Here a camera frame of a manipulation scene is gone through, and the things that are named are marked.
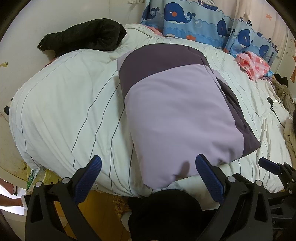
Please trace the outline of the lilac and purple jacket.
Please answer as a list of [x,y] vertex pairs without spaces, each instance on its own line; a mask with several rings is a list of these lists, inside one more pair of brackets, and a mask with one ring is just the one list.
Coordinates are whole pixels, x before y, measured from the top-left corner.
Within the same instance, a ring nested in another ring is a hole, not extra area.
[[236,95],[201,51],[145,45],[121,56],[117,70],[144,185],[161,189],[197,175],[199,154],[219,166],[260,148]]

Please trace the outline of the beige garment at bed edge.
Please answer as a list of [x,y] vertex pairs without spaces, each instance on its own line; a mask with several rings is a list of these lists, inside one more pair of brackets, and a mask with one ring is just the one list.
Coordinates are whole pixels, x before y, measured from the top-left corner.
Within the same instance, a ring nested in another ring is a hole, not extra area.
[[290,158],[293,166],[295,166],[295,132],[293,129],[293,123],[291,119],[285,121],[285,128],[283,131],[283,138],[285,139],[285,144],[290,154]]

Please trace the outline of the plastic water bottle green label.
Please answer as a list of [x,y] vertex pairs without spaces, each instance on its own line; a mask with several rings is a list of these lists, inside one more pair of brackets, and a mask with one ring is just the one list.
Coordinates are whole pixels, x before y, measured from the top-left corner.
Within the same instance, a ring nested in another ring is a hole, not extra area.
[[37,169],[31,169],[29,166],[26,168],[27,172],[27,191],[32,191],[34,189],[34,186],[37,182],[45,182],[45,176],[46,176],[46,168],[41,166]]

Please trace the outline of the olive khaki garment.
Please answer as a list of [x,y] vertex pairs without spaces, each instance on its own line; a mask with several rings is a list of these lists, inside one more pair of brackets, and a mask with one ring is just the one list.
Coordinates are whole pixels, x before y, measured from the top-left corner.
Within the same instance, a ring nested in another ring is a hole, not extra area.
[[284,84],[280,84],[274,77],[272,78],[271,82],[274,85],[276,93],[285,109],[289,112],[289,114],[293,115],[293,112],[295,111],[295,102],[290,95],[288,87]]

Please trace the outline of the small black garment by wardrobe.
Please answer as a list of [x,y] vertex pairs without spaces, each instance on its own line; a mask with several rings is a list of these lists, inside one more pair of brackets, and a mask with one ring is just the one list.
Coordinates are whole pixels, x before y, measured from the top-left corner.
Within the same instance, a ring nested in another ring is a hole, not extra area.
[[281,77],[281,75],[278,74],[278,73],[274,73],[274,77],[278,81],[279,84],[288,86],[288,79],[287,79],[287,77]]

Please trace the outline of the pink checkered plastic bag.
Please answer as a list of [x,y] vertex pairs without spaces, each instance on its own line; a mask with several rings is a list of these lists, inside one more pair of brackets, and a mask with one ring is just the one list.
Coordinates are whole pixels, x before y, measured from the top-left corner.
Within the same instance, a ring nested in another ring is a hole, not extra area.
[[238,54],[236,61],[240,68],[247,73],[251,81],[264,77],[270,71],[267,62],[250,51]]

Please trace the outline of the white wardrobe with tree decal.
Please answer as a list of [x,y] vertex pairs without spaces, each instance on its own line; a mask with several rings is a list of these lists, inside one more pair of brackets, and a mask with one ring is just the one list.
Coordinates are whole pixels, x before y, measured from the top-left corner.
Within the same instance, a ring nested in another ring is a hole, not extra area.
[[295,38],[288,29],[282,48],[279,50],[271,69],[281,77],[287,77],[288,89],[295,99]]

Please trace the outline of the white striped duvet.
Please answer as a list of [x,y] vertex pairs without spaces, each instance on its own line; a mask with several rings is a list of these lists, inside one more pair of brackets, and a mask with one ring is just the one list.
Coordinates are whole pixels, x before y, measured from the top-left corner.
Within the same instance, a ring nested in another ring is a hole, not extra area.
[[287,110],[265,80],[252,82],[234,58],[207,44],[164,38],[139,24],[127,24],[127,34],[113,52],[82,49],[65,54],[30,78],[13,97],[9,124],[16,147],[33,169],[41,166],[70,177],[98,155],[102,170],[93,188],[119,196],[147,196],[127,118],[117,72],[119,57],[147,44],[182,44],[201,51],[210,67],[221,74],[235,93],[244,117],[261,147],[221,166],[226,175],[239,173],[260,180],[270,192],[283,189],[280,179],[262,169],[259,158],[291,164],[283,124]]

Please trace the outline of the whale print pink curtain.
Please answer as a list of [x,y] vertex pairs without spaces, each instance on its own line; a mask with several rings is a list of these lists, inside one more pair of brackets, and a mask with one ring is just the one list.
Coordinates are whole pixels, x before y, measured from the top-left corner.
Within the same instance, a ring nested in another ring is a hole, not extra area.
[[250,51],[269,65],[288,35],[279,13],[258,0],[146,1],[142,24],[166,37],[208,44],[232,56]]

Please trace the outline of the pink pillow at headboard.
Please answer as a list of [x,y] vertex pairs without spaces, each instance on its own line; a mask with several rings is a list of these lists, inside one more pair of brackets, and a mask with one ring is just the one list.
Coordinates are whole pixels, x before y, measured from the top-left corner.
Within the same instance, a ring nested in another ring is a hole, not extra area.
[[158,35],[158,36],[163,37],[163,34],[162,34],[158,29],[156,29],[156,28],[154,28],[154,27],[150,27],[150,26],[147,26],[147,28],[150,29],[151,31],[153,31],[153,33],[154,33],[155,35]]

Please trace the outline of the black garment on bed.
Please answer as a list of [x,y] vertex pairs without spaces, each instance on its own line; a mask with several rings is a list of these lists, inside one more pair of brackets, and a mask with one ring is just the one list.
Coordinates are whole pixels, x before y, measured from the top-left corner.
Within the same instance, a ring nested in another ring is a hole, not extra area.
[[47,34],[37,48],[54,51],[56,57],[79,49],[114,51],[125,36],[122,24],[111,19],[95,19]]

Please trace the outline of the white wall socket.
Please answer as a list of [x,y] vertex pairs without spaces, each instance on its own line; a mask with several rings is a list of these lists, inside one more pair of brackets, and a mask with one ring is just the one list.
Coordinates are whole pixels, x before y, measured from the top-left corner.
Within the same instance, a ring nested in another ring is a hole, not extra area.
[[130,4],[141,4],[144,3],[145,0],[129,0]]

